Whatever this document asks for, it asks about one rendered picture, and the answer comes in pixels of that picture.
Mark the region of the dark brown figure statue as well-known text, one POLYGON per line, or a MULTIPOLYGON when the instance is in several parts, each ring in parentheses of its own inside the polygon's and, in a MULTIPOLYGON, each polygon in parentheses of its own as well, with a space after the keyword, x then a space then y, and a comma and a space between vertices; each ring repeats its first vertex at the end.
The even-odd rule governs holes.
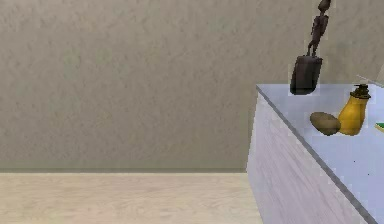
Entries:
POLYGON ((308 44, 307 53, 298 56, 295 62, 290 83, 290 92, 293 95, 307 95, 316 89, 323 62, 323 59, 317 56, 317 48, 328 25, 329 16, 326 11, 331 2, 332 0, 321 0, 318 5, 320 14, 313 20, 312 40, 308 44))

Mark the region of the pale wooden kitchen counter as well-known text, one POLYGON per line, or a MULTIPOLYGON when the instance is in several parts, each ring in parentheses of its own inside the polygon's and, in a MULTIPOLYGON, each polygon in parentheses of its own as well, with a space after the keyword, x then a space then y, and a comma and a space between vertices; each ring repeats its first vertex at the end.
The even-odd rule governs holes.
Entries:
POLYGON ((311 114, 337 115, 354 85, 257 85, 247 174, 264 224, 384 224, 384 85, 368 86, 360 133, 325 136, 311 114))

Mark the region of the brown potato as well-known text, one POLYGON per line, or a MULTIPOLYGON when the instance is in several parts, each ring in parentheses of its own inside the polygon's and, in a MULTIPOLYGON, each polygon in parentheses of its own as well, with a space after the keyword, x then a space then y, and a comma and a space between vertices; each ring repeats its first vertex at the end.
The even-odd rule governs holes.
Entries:
POLYGON ((326 136, 336 134, 341 128, 339 120, 332 114, 325 112, 313 112, 310 115, 310 122, 314 128, 326 136))

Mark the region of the yellow bottle with dark cap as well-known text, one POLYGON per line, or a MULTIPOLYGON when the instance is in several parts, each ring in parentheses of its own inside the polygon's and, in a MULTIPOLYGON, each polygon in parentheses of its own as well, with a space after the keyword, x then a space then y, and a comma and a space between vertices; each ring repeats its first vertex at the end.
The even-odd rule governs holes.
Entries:
POLYGON ((366 106, 371 98, 367 84, 356 84, 356 89, 350 93, 349 99, 341 112, 339 132, 344 135, 355 136, 360 133, 365 120, 366 106))

